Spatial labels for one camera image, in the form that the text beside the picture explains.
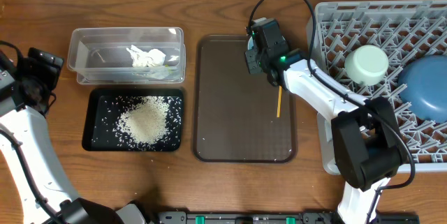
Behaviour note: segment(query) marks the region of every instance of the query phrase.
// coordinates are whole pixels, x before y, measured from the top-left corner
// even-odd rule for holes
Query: blue plate
[[[401,92],[404,102],[419,118],[447,121],[447,56],[425,56],[408,65],[399,76],[399,85],[408,87]]]

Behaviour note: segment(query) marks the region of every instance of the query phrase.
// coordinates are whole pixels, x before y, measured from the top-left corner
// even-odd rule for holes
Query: wooden table
[[[296,99],[298,155],[285,165],[202,163],[191,152],[196,52],[209,34],[243,34],[258,0],[6,0],[0,38],[66,57],[71,33],[85,27],[181,27],[186,45],[186,100],[182,145],[173,153],[88,152],[81,147],[87,101],[82,86],[63,69],[57,102],[47,118],[55,151],[73,185],[88,200],[112,208],[133,199],[146,206],[190,211],[273,211],[336,209],[344,181],[321,164],[316,112]],[[310,0],[316,5],[322,1]],[[269,0],[256,17],[275,17],[294,46],[306,47],[309,11],[301,0]],[[0,159],[0,223],[21,223],[15,184]],[[404,181],[407,174],[392,179]],[[417,174],[408,188],[386,191],[380,211],[416,212],[422,223],[447,218],[447,174]]]

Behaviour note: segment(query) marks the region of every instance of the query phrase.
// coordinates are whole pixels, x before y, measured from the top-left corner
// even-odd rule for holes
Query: black tray
[[[126,105],[140,103],[139,96],[163,96],[169,102],[166,124],[169,134],[155,144],[135,144],[129,146],[120,142],[113,132],[115,122],[124,111],[124,103],[111,105],[116,98],[129,99]],[[180,146],[183,121],[183,93],[179,89],[95,89],[90,93],[89,107],[85,119],[82,147],[87,151],[174,151]],[[180,120],[174,121],[172,115],[179,114]]]

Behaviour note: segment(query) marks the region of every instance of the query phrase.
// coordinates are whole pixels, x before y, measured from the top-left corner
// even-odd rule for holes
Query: clear plastic container
[[[181,28],[136,27],[76,29],[67,66],[80,84],[167,84],[183,82],[186,50]],[[161,50],[162,66],[133,67],[127,48]]]

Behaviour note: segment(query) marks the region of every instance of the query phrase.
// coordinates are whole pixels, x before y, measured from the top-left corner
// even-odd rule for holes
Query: green clip
[[[196,224],[205,224],[204,216],[196,216]]]
[[[286,224],[295,224],[295,218],[294,217],[287,217],[286,218]]]

